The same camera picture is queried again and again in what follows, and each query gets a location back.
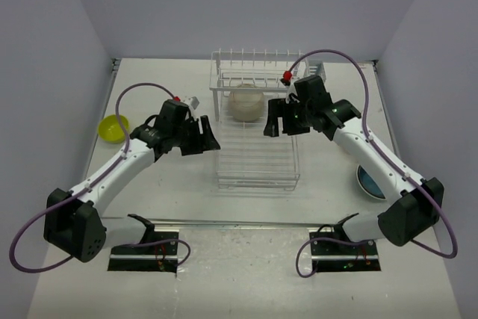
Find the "beige bowl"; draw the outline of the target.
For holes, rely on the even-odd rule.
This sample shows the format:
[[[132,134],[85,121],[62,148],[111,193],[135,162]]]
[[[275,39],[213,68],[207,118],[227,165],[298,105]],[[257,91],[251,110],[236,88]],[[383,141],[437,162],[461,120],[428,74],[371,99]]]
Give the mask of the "beige bowl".
[[[251,84],[238,85],[229,94],[228,111],[240,122],[254,122],[264,113],[265,95]]]

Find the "white wire dish rack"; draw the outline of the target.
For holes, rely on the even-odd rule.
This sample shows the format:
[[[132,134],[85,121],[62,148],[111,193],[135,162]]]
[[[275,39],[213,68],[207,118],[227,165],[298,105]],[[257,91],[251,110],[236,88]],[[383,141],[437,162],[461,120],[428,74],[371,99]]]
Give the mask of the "white wire dish rack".
[[[290,51],[219,49],[211,55],[210,85],[217,121],[215,171],[220,188],[274,188],[292,191],[300,178],[295,137],[264,136],[270,99],[285,97],[280,79],[301,56]],[[264,113],[254,122],[235,120],[228,111],[229,94],[251,84],[265,95]]]

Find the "yellow bowl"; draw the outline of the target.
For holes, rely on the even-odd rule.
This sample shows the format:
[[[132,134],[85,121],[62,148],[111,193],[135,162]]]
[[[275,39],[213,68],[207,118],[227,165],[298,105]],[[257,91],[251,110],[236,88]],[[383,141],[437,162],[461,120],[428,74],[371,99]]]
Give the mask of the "yellow bowl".
[[[98,125],[98,136],[106,143],[122,143],[125,140],[125,133],[119,124],[114,114],[106,116]]]

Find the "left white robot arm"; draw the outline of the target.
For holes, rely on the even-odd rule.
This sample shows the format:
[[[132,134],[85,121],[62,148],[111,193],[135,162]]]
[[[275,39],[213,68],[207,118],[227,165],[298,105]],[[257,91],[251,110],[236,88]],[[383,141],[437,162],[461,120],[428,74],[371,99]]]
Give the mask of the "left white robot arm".
[[[117,219],[102,215],[132,179],[172,149],[183,156],[220,149],[208,117],[195,116],[198,105],[195,97],[168,99],[91,177],[69,191],[54,190],[47,199],[44,239],[84,263],[104,248],[131,247],[146,254],[157,246],[151,221],[137,214]]]

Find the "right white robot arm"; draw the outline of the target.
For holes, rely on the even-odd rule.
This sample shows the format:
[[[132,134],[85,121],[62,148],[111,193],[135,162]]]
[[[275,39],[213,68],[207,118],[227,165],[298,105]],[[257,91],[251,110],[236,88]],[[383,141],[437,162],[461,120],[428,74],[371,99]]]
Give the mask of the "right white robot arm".
[[[385,238],[401,247],[438,222],[444,186],[410,169],[362,127],[361,113],[346,99],[332,100],[318,75],[295,81],[285,98],[268,102],[264,135],[298,135],[315,130],[347,151],[375,181],[389,204],[379,214],[354,214],[339,222],[335,249],[349,254],[360,241]]]

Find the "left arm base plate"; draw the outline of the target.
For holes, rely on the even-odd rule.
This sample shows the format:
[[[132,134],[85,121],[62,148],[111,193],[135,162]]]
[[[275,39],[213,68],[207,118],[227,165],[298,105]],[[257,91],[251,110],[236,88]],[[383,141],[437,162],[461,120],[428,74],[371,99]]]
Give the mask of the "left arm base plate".
[[[178,231],[157,232],[148,242],[169,239],[170,242],[151,247],[114,247],[111,250],[108,271],[177,273]]]

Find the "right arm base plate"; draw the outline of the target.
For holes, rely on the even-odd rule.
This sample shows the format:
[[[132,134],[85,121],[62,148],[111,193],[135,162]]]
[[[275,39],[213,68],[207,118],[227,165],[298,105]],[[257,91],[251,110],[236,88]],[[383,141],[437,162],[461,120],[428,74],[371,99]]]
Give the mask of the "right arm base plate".
[[[309,237],[334,238],[348,241],[345,235],[330,226],[310,230]],[[312,270],[315,273],[346,273],[380,271],[378,249],[374,241],[359,246],[347,246],[330,241],[310,243]]]

